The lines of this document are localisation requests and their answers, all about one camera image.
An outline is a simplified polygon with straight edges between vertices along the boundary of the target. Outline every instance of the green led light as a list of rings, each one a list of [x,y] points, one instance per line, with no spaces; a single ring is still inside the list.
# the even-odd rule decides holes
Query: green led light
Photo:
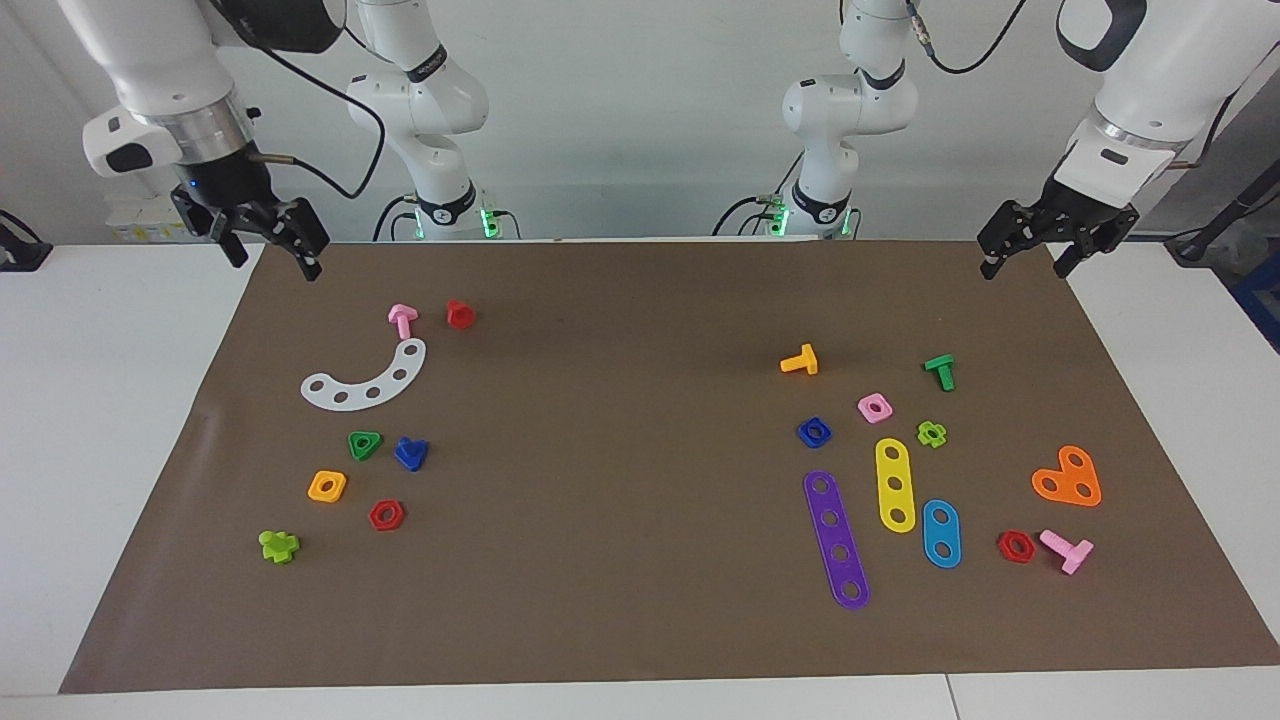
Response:
[[[782,237],[787,234],[787,220],[791,219],[791,209],[783,208],[782,214],[777,215],[773,223],[769,225],[769,232],[774,237]]]

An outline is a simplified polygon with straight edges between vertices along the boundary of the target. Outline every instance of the red nut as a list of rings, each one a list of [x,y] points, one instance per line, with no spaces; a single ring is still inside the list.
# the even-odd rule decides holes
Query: red nut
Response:
[[[1036,557],[1036,546],[1030,536],[1021,530],[1005,530],[996,544],[1000,546],[1000,553],[1005,560],[1027,564]]]
[[[475,324],[476,311],[461,300],[451,300],[444,305],[444,319],[456,331],[465,331]]]
[[[404,506],[398,500],[379,500],[369,511],[369,521],[379,533],[394,530],[404,521]]]

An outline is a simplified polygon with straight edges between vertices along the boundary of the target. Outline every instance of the pink t-shaped bolt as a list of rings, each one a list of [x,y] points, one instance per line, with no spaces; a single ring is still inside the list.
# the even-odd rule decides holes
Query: pink t-shaped bolt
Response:
[[[1048,546],[1050,550],[1062,556],[1062,571],[1068,575],[1074,575],[1075,570],[1084,562],[1084,559],[1093,552],[1093,543],[1089,541],[1080,541],[1080,544],[1071,544],[1062,539],[1062,536],[1055,533],[1053,530],[1044,530],[1041,533],[1041,542]]]
[[[399,332],[401,340],[408,340],[408,323],[410,320],[417,319],[417,310],[410,307],[408,305],[392,305],[390,313],[387,314],[388,323],[396,323],[396,331]]]

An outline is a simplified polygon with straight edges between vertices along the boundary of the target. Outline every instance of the blue oval plate with holes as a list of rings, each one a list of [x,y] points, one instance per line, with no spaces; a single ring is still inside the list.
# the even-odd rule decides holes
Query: blue oval plate with holes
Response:
[[[841,607],[858,610],[872,598],[872,592],[858,557],[849,515],[840,501],[836,478],[824,470],[809,473],[804,477],[804,496],[809,501],[809,515],[818,536],[822,562],[827,568],[831,594]]]
[[[964,556],[960,547],[960,515],[945,500],[924,503],[924,556],[943,570],[959,565]]]

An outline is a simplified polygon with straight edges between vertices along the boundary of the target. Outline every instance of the white table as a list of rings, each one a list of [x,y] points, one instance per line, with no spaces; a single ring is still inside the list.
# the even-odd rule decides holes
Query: white table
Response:
[[[211,246],[68,246],[0,275],[0,717],[1280,717],[1280,667],[56,697],[247,281]],[[1158,246],[1071,287],[1280,635],[1280,357]]]

